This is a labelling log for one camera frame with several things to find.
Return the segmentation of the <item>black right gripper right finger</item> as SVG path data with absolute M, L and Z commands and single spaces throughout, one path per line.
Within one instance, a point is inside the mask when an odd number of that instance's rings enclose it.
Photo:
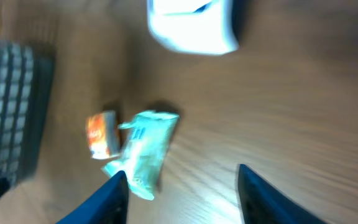
M 324 224 L 245 164 L 239 166 L 237 192 L 245 224 Z

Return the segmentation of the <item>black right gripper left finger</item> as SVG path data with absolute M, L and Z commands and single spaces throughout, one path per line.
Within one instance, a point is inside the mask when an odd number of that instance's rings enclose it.
M 119 171 L 57 224 L 126 224 L 129 187 Z

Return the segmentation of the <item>teal snack wrapper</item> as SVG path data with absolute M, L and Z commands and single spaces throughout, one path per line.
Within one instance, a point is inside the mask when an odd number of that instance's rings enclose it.
M 119 171 L 126 173 L 132 193 L 144 200 L 155 198 L 155 186 L 160 176 L 170 138 L 180 116 L 176 113 L 147 110 L 119 129 L 128 129 L 120 158 L 107 163 L 102 170 L 109 177 Z

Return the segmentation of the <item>orange white snack packet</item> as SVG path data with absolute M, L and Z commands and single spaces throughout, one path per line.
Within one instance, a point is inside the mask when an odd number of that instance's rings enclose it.
M 103 111 L 86 120 L 86 136 L 93 159 L 112 159 L 120 155 L 121 137 L 117 125 L 114 110 Z

